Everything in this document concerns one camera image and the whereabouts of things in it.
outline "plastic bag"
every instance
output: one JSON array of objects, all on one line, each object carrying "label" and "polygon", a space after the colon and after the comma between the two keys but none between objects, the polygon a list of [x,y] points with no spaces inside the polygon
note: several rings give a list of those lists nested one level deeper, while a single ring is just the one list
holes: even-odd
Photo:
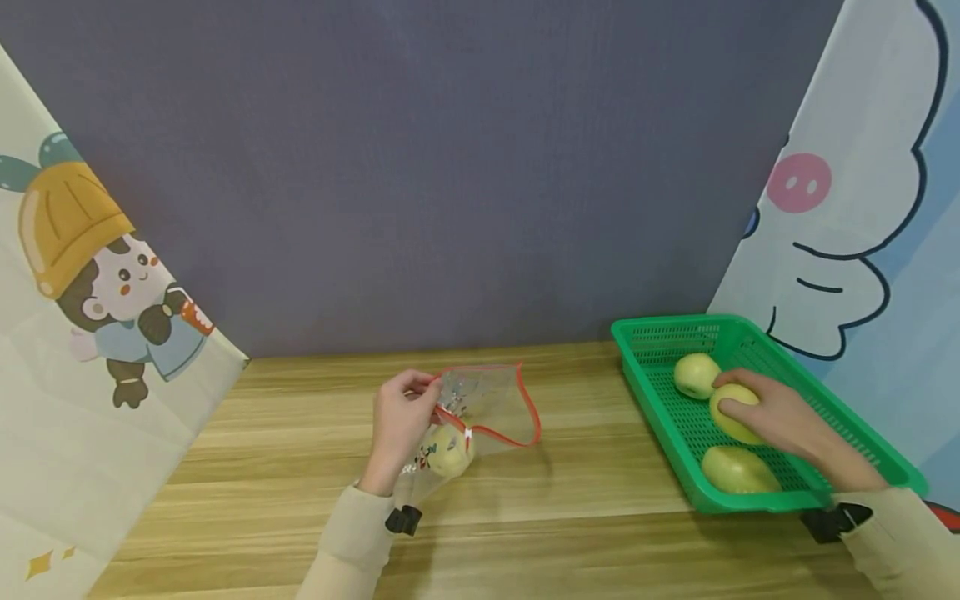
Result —
[{"label": "plastic bag", "polygon": [[475,457],[540,441],[540,415],[520,365],[455,367],[438,377],[444,390],[432,423],[397,483],[397,497],[414,507],[463,474]]}]

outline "right hand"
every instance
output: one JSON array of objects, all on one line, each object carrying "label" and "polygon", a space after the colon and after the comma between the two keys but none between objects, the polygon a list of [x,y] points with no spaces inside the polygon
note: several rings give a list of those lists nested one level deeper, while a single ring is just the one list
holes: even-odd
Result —
[{"label": "right hand", "polygon": [[769,445],[799,456],[830,481],[838,492],[864,492],[888,487],[873,465],[847,443],[796,390],[757,372],[734,369],[717,375],[714,387],[738,383],[750,388],[760,403],[748,405],[721,398],[718,408],[749,427]]}]

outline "gray wall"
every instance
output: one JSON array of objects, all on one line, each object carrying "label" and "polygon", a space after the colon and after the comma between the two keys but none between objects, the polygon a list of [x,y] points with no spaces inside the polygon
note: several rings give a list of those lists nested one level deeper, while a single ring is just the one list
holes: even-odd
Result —
[{"label": "gray wall", "polygon": [[704,310],[839,5],[6,0],[0,41],[262,356]]}]

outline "table surface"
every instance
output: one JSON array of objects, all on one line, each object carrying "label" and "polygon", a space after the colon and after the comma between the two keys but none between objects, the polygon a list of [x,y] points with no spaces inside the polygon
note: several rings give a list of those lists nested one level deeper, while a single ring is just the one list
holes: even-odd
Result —
[{"label": "table surface", "polygon": [[431,496],[377,598],[877,598],[796,516],[692,513],[599,343],[255,360],[89,598],[292,598],[363,466],[378,385],[408,367],[518,361],[541,444]]}]

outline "plastic basket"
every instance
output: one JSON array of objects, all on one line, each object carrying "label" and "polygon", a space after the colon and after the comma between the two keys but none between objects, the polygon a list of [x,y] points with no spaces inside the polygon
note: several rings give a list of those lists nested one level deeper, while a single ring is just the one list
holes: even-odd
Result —
[{"label": "plastic basket", "polygon": [[[651,317],[618,321],[612,332],[637,403],[697,511],[785,513],[824,508],[830,504],[832,488],[800,458],[730,438],[713,423],[707,402],[677,392],[674,365],[691,352],[709,354],[723,370],[745,367],[794,388],[891,485],[926,494],[926,481],[916,468],[750,321],[734,315]],[[704,453],[714,445],[749,447],[774,472],[783,491],[733,494],[717,490],[700,469]]]}]

